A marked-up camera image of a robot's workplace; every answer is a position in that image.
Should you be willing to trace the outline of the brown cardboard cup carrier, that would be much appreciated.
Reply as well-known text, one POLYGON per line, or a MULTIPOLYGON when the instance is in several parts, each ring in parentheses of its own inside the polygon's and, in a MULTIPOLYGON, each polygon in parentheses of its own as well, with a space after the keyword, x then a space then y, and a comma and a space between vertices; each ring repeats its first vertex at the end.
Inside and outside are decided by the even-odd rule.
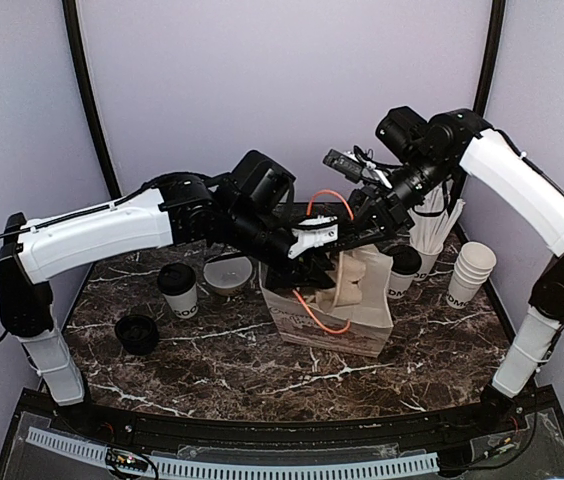
POLYGON ((366 264, 354 250, 340 252, 334 261, 334 268, 327 272, 335 286, 318 289, 315 303, 323 311, 332 311, 337 307, 355 305, 362 301, 359 282, 366 274, 366 264))

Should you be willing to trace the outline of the cream bear paper bag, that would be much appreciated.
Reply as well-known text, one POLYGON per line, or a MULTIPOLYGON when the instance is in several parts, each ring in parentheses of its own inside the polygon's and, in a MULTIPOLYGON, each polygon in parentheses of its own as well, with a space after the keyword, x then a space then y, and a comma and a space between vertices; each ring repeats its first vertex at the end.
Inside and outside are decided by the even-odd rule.
POLYGON ((264 300, 284 341, 366 357, 377 357, 392 333, 394 324, 387 291, 393 259, 374 245, 354 249, 366 264, 359 282, 362 301, 323 311, 315 303, 315 289, 295 294, 266 288, 268 267, 258 267, 264 300))

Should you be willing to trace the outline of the white paper cup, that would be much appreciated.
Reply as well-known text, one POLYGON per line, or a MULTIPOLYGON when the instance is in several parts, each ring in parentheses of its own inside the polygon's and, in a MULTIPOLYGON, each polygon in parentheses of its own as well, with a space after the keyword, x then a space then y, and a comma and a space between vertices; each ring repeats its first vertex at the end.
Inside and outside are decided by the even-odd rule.
POLYGON ((163 294, 167 304, 176 317, 188 319, 195 316, 198 312, 197 287, 193 286, 188 291, 179 295, 163 294))
POLYGON ((390 299, 402 298, 411 286, 414 277, 414 274, 405 275, 392 271, 389 278, 387 297, 390 299))

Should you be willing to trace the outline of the black coffee cup lid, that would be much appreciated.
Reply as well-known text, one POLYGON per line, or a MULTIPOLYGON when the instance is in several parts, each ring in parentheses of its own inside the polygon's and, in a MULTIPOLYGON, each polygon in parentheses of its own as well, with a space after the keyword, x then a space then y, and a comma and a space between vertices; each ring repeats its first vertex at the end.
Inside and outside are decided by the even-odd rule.
POLYGON ((196 285, 196 274, 189 265, 170 263, 160 269, 156 283, 163 295, 179 296, 196 285))

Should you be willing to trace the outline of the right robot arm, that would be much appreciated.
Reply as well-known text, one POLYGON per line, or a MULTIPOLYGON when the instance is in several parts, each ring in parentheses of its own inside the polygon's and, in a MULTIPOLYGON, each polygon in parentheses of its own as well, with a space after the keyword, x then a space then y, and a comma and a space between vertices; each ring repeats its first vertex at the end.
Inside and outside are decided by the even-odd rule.
POLYGON ((564 330, 564 191, 479 114, 458 109, 426 120, 408 106, 393 108, 375 135, 401 162, 388 177, 399 225, 408 210, 450 175, 462 170, 506 201, 543 239, 552 258, 533 285, 527 314, 504 361, 472 413, 483 434, 511 416, 517 396, 564 330))

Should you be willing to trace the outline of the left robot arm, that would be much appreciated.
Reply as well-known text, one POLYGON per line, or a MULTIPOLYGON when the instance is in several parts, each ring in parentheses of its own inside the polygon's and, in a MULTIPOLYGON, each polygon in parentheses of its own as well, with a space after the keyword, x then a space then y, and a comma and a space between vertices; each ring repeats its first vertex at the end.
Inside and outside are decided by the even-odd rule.
POLYGON ((9 217, 0 233, 0 323, 18 339, 63 417, 82 436, 102 412, 53 317, 50 279, 116 255, 205 240, 240 250, 282 276, 285 288, 329 288, 324 247, 338 238, 333 217, 290 221, 295 177, 259 151, 213 177, 163 174, 116 200, 46 219, 9 217))

